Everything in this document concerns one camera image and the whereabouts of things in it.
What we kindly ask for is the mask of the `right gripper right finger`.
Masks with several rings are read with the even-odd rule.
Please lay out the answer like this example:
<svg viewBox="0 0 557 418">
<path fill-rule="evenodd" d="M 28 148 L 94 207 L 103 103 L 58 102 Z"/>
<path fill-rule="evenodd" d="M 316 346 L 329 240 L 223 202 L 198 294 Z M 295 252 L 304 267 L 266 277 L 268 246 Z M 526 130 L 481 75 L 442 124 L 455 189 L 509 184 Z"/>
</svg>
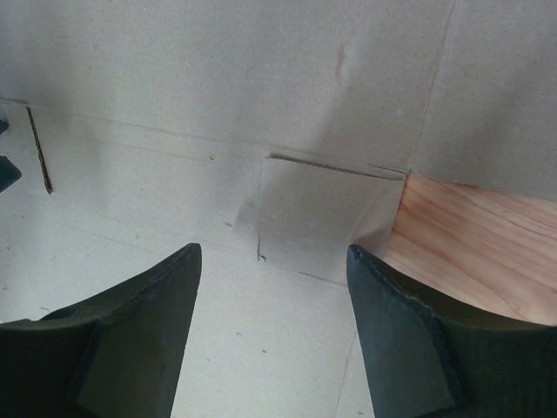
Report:
<svg viewBox="0 0 557 418">
<path fill-rule="evenodd" d="M 358 245 L 346 277 L 376 416 L 555 416 L 555 327 L 456 300 Z"/>
</svg>

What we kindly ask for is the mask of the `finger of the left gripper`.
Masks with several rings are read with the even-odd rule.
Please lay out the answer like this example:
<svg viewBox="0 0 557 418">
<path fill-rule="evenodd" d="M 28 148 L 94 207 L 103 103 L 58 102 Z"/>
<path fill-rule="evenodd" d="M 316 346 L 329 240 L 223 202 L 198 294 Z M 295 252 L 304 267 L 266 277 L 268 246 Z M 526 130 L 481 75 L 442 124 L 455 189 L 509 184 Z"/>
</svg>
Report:
<svg viewBox="0 0 557 418">
<path fill-rule="evenodd" d="M 21 171 L 4 155 L 0 164 L 0 192 L 4 192 L 22 177 Z"/>
</svg>

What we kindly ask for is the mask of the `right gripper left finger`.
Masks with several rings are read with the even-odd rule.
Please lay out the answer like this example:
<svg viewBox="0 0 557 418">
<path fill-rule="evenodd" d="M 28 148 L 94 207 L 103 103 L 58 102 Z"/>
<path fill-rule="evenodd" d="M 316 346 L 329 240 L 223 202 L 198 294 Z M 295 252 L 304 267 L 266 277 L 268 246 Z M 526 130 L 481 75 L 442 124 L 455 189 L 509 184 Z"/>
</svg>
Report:
<svg viewBox="0 0 557 418">
<path fill-rule="evenodd" d="M 4 323 L 2 416 L 170 416 L 201 268 L 189 244 L 86 300 Z"/>
</svg>

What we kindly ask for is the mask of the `brown cardboard box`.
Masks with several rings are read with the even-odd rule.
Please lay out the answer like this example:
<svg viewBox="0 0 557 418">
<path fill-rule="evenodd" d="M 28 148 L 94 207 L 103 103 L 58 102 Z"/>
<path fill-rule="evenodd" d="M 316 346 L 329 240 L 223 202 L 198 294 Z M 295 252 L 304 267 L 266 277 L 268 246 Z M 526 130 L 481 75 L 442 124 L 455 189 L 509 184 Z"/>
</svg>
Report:
<svg viewBox="0 0 557 418">
<path fill-rule="evenodd" d="M 4 1 L 1 319 L 190 243 L 175 417 L 370 417 L 346 249 L 556 322 L 553 1 Z"/>
</svg>

